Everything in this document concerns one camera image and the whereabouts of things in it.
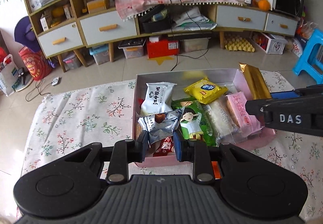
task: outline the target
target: red box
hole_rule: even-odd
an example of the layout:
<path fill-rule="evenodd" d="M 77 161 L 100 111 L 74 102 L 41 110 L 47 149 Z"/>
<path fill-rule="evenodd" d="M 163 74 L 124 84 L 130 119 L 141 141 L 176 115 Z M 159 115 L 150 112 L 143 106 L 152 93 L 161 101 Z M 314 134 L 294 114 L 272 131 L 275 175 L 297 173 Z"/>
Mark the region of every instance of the red box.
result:
<path fill-rule="evenodd" d="M 159 42 L 152 43 L 147 39 L 146 42 L 148 58 L 162 57 L 168 55 L 177 55 L 180 52 L 178 41 L 168 41 L 162 39 Z"/>

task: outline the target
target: metal screw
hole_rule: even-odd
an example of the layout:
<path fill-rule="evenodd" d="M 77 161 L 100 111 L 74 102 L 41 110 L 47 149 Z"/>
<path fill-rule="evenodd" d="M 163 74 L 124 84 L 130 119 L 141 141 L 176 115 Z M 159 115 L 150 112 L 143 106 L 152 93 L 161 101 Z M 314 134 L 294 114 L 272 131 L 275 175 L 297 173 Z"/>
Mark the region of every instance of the metal screw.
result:
<path fill-rule="evenodd" d="M 208 181 L 211 181 L 213 177 L 208 173 L 202 173 L 197 175 L 197 179 L 201 182 L 208 182 Z"/>
<path fill-rule="evenodd" d="M 121 174 L 112 174 L 109 176 L 109 181 L 111 182 L 121 182 L 124 180 L 124 176 Z"/>

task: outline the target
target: green plastic bag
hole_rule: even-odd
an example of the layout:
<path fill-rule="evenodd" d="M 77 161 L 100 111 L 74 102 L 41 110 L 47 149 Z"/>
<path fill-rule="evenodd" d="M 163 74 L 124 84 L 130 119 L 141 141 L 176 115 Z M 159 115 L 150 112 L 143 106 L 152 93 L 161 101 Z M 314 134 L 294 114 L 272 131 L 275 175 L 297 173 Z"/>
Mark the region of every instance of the green plastic bag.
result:
<path fill-rule="evenodd" d="M 205 116 L 202 105 L 196 100 L 179 100 L 172 103 L 172 108 L 185 107 L 180 119 L 180 126 L 185 139 L 203 140 L 208 146 L 215 146 L 211 124 Z"/>

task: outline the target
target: gray ribbed panel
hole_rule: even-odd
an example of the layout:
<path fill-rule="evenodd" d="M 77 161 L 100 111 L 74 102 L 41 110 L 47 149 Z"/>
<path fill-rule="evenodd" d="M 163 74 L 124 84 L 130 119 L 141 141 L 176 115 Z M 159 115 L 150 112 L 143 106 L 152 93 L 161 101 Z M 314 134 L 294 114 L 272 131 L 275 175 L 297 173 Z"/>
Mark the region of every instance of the gray ribbed panel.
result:
<path fill-rule="evenodd" d="M 260 221 L 228 208 L 210 186 L 197 185 L 189 176 L 134 175 L 131 182 L 111 186 L 101 201 L 65 220 L 38 220 L 24 216 L 18 224 L 300 224 L 298 217 Z"/>

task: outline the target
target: egg carton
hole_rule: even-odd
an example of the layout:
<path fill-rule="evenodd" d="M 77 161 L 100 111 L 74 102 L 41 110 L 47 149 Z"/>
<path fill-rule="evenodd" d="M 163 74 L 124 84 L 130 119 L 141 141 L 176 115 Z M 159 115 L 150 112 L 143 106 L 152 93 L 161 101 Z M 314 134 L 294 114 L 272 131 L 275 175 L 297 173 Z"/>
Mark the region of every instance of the egg carton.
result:
<path fill-rule="evenodd" d="M 247 39 L 242 38 L 239 35 L 233 35 L 230 33 L 224 36 L 224 45 L 228 51 L 255 51 L 255 48 Z"/>

